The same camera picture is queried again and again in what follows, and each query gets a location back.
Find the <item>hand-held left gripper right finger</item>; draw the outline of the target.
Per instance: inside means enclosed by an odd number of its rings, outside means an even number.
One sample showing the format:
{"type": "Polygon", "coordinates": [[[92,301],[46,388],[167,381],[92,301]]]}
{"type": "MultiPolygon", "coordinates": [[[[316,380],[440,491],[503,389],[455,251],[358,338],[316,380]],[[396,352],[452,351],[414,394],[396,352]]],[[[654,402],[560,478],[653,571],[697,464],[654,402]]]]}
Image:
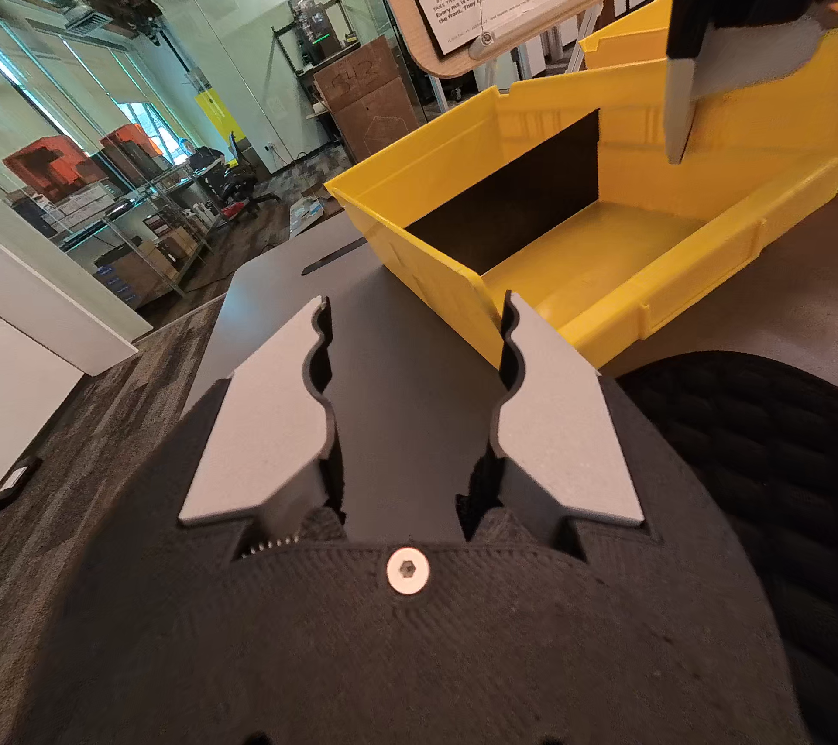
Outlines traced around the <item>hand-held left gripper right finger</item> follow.
{"type": "Polygon", "coordinates": [[[498,508],[542,544],[555,544],[571,519],[641,527],[598,371],[517,292],[505,295],[500,335],[505,394],[468,492],[456,497],[465,539],[498,508]]]}

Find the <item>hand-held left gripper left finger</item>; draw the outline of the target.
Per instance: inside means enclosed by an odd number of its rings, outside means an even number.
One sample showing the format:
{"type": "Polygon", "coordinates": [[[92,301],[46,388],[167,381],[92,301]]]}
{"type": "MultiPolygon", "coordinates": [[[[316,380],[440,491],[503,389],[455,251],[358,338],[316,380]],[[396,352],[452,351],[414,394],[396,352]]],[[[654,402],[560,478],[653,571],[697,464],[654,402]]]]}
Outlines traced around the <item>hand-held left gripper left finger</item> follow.
{"type": "Polygon", "coordinates": [[[343,523],[343,463],[333,407],[328,297],[314,297],[226,380],[179,513],[186,527],[251,520],[296,532],[313,509],[343,523]]]}

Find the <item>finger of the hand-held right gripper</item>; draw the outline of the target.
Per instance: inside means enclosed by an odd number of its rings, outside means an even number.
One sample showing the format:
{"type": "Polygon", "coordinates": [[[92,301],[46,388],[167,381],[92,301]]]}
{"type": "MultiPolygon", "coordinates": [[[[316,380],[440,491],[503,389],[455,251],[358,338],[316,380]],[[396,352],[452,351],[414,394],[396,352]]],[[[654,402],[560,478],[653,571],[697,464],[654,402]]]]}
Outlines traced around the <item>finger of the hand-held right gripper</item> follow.
{"type": "Polygon", "coordinates": [[[810,16],[760,27],[712,28],[697,57],[694,99],[784,79],[814,56],[824,28],[810,16]]]}
{"type": "Polygon", "coordinates": [[[696,102],[692,91],[697,58],[667,59],[665,72],[665,155],[671,165],[680,164],[686,153],[696,102]]]}

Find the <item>yellow plastic bin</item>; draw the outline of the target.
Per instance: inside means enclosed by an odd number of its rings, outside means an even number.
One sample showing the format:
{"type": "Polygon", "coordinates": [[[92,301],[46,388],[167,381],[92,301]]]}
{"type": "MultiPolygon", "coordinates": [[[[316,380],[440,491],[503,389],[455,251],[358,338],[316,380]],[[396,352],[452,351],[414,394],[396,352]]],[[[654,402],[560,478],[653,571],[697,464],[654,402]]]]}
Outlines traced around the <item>yellow plastic bin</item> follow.
{"type": "Polygon", "coordinates": [[[664,147],[665,59],[486,90],[327,183],[381,262],[498,365],[508,291],[602,366],[836,195],[836,31],[782,80],[699,103],[664,147]],[[478,275],[406,227],[599,110],[599,199],[478,275]]]}
{"type": "Polygon", "coordinates": [[[654,0],[581,40],[586,69],[665,59],[672,0],[654,0]]]}

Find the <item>black bin divider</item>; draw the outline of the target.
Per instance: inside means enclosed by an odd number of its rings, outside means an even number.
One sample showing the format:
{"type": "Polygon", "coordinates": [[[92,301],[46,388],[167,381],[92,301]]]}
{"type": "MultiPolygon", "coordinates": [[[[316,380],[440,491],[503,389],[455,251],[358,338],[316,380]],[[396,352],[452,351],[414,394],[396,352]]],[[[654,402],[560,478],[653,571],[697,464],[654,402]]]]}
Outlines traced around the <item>black bin divider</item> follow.
{"type": "Polygon", "coordinates": [[[599,199],[595,109],[406,227],[484,275],[599,199]]]}

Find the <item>brown cardboard box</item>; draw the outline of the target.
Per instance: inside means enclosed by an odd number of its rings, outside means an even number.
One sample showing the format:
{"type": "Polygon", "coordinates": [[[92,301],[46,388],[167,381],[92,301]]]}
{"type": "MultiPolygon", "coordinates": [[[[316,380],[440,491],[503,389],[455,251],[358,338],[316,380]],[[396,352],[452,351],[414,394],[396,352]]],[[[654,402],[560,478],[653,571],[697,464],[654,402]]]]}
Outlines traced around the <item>brown cardboard box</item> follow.
{"type": "Polygon", "coordinates": [[[179,290],[193,244],[180,228],[154,239],[122,236],[117,246],[94,261],[93,275],[130,308],[139,309],[179,290]]]}

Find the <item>flattened cardboard sheet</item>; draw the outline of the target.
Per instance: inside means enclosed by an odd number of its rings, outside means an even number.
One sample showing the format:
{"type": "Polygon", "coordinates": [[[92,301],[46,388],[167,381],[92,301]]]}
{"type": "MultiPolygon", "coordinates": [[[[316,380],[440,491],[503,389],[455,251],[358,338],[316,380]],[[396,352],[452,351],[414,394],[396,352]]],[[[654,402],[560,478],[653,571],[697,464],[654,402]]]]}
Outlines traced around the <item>flattened cardboard sheet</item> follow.
{"type": "Polygon", "coordinates": [[[305,230],[321,223],[327,217],[326,208],[320,197],[304,195],[289,208],[288,238],[292,239],[305,230]]]}

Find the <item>small black device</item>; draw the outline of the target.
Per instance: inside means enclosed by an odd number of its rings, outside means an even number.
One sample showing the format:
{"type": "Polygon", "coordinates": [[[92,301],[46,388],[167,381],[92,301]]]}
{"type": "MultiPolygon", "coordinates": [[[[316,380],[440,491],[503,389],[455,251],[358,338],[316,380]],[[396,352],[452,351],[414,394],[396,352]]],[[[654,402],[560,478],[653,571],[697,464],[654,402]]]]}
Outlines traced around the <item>small black device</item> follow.
{"type": "Polygon", "coordinates": [[[41,457],[29,455],[21,457],[8,470],[1,479],[1,509],[12,504],[21,494],[42,462],[41,457]]]}

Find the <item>black office chair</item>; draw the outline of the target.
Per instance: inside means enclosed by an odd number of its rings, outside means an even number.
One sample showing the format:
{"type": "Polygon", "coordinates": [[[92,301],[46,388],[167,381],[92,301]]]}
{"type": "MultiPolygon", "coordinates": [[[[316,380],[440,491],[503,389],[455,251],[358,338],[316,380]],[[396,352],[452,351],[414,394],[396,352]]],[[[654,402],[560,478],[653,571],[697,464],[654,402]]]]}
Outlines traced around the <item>black office chair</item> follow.
{"type": "Polygon", "coordinates": [[[259,206],[274,201],[281,203],[281,197],[274,192],[256,195],[259,185],[257,174],[251,164],[244,158],[235,132],[230,133],[230,144],[234,152],[236,166],[228,168],[222,182],[221,215],[232,224],[239,223],[240,217],[256,217],[259,206]]]}

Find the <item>metal storage shelf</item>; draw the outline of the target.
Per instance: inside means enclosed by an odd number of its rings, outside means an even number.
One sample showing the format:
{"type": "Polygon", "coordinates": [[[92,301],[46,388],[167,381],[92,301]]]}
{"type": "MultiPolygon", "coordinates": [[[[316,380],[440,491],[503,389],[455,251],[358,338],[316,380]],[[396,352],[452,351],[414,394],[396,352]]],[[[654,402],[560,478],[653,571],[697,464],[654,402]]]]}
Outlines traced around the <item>metal storage shelf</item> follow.
{"type": "Polygon", "coordinates": [[[210,234],[216,219],[213,205],[201,201],[202,196],[196,178],[163,174],[127,192],[106,178],[57,203],[21,185],[2,191],[2,202],[94,279],[95,260],[117,246],[120,237],[154,239],[182,229],[194,250],[180,274],[179,290],[163,296],[183,298],[187,276],[213,251],[210,234]]]}

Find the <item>tall cardboard box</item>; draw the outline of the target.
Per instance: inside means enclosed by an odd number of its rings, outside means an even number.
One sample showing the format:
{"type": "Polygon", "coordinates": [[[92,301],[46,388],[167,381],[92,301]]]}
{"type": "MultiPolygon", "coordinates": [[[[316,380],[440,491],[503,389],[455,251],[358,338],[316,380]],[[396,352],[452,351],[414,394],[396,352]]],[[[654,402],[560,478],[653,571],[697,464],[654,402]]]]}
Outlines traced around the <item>tall cardboard box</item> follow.
{"type": "Polygon", "coordinates": [[[384,36],[318,70],[313,81],[354,164],[420,126],[384,36]]]}

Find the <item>orange hooded printer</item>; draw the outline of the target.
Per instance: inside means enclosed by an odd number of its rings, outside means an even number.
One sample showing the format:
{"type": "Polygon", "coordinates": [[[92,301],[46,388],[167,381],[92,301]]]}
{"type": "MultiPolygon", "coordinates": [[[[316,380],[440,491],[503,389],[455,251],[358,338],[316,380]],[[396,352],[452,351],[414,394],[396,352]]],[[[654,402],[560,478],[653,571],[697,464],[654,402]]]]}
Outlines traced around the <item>orange hooded printer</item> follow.
{"type": "Polygon", "coordinates": [[[100,139],[100,145],[103,151],[118,152],[130,159],[137,168],[149,168],[155,172],[170,168],[161,147],[135,122],[128,122],[107,133],[100,139]]]}
{"type": "Polygon", "coordinates": [[[107,178],[93,158],[63,135],[40,138],[4,158],[3,163],[52,203],[107,178]]]}

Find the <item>yellow poster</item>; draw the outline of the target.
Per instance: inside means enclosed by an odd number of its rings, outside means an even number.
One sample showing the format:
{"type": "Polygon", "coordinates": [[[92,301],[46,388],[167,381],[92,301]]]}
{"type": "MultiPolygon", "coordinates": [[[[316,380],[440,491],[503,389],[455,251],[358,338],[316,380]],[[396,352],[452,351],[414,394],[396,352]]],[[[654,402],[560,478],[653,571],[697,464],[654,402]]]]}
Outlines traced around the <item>yellow poster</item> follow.
{"type": "Polygon", "coordinates": [[[246,139],[246,134],[215,89],[203,90],[194,97],[194,101],[225,140],[230,153],[235,154],[234,143],[246,139]]]}

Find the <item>black equipment rack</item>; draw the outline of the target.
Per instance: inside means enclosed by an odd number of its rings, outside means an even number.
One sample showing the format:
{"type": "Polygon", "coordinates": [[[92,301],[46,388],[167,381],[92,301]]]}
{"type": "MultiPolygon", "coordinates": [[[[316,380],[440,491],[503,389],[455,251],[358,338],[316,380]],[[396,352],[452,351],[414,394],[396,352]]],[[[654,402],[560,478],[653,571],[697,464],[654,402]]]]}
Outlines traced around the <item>black equipment rack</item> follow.
{"type": "Polygon", "coordinates": [[[342,0],[290,0],[292,21],[271,27],[274,45],[301,80],[361,47],[342,0]]]}

